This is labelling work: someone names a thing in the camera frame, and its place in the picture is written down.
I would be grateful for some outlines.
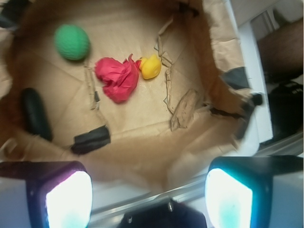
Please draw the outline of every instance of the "cardboard box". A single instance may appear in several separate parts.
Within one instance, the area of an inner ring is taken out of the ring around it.
[[[57,53],[54,33],[62,24],[88,34],[91,51],[84,61]],[[244,63],[221,0],[37,0],[15,37],[2,42],[7,48],[1,70],[13,79],[0,101],[0,144],[11,139],[2,159],[78,160],[95,180],[125,179],[163,191],[238,147],[236,133],[244,128],[243,108],[251,95],[247,86],[236,90],[224,82],[226,72]],[[161,73],[140,77],[122,104],[105,96],[94,76],[101,101],[91,109],[85,65],[94,69],[103,57],[122,62],[131,53],[134,60],[158,54]],[[25,131],[20,92],[27,87],[43,99],[52,142]],[[74,136],[105,124],[110,144],[86,155],[71,152]]]

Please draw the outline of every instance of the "green textured ball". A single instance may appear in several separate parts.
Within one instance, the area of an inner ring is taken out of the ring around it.
[[[81,60],[89,52],[90,40],[76,25],[62,25],[55,32],[55,46],[60,55],[69,60]]]

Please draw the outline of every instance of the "black electrical tape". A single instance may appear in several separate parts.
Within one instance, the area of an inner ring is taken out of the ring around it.
[[[110,133],[107,127],[102,127],[91,130],[88,133],[74,137],[75,144],[71,150],[73,153],[81,155],[97,150],[111,142]]]

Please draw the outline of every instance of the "rubber duck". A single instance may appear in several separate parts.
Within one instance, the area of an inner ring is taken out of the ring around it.
[[[140,63],[139,69],[141,70],[144,79],[156,77],[162,69],[162,63],[157,58],[156,54],[153,54],[150,58],[142,57],[138,62]]]

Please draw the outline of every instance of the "crumpled paper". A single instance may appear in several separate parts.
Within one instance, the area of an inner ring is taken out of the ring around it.
[[[114,102],[120,103],[128,100],[136,88],[139,68],[131,54],[123,63],[109,57],[100,59],[95,64],[95,73],[105,83],[104,93]]]

